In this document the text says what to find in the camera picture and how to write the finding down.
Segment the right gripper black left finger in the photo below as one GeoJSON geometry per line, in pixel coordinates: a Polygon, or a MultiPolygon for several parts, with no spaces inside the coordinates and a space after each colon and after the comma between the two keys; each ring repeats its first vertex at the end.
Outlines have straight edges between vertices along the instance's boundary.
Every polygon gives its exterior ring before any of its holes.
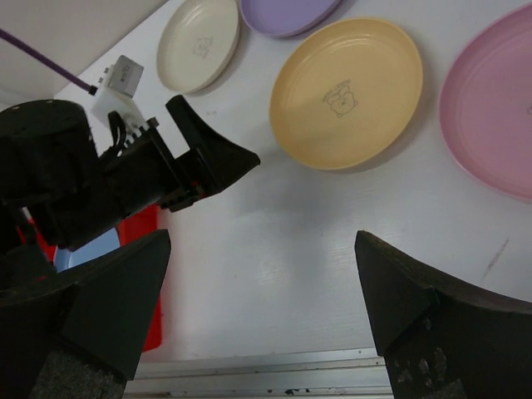
{"type": "Polygon", "coordinates": [[[170,250],[159,229],[60,273],[35,244],[2,254],[2,397],[122,397],[170,250]]]}

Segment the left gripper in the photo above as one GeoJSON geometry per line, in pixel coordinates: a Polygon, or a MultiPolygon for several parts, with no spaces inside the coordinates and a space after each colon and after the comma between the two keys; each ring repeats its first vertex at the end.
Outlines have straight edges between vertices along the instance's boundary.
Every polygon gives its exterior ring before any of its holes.
{"type": "Polygon", "coordinates": [[[30,101],[1,113],[1,260],[44,260],[38,244],[76,250],[157,205],[178,211],[236,183],[260,158],[211,128],[182,96],[166,109],[189,146],[174,157],[155,119],[128,136],[111,111],[111,146],[98,153],[84,109],[30,101]]]}

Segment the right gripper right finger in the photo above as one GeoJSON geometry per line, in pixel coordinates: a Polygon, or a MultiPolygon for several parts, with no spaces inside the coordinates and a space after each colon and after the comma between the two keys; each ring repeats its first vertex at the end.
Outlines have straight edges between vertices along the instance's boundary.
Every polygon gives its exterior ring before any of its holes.
{"type": "Polygon", "coordinates": [[[367,231],[354,244],[395,398],[529,398],[531,304],[424,264],[367,231]]]}

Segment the blue plate front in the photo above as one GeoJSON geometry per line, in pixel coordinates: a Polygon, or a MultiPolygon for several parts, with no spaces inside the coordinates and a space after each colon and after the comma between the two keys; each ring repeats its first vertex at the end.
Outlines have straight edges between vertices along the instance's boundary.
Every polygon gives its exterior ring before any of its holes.
{"type": "Polygon", "coordinates": [[[117,230],[110,229],[77,250],[71,251],[57,248],[53,257],[53,265],[57,272],[60,273],[99,258],[119,247],[120,240],[117,230]]]}

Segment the yellow plate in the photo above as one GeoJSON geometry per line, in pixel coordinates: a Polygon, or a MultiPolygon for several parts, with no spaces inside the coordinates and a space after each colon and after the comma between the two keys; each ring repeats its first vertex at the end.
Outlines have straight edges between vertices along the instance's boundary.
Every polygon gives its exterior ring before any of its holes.
{"type": "Polygon", "coordinates": [[[310,168],[361,165],[406,129],[423,79],[418,47],[396,24],[368,17],[329,24],[280,69],[269,102],[273,136],[310,168]]]}

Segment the purple plate back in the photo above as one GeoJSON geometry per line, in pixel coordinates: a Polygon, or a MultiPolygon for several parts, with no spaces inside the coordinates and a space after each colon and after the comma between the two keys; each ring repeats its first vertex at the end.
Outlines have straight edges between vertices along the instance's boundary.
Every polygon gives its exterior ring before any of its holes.
{"type": "Polygon", "coordinates": [[[339,4],[338,0],[248,0],[240,1],[239,8],[251,30],[266,37],[282,38],[306,32],[339,4]]]}

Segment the pink plate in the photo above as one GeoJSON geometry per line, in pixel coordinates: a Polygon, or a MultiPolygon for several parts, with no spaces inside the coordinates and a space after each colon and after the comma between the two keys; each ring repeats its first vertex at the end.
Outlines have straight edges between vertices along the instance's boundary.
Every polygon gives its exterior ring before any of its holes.
{"type": "Polygon", "coordinates": [[[531,199],[531,6],[493,22],[452,64],[439,98],[444,142],[484,185],[531,199]]]}

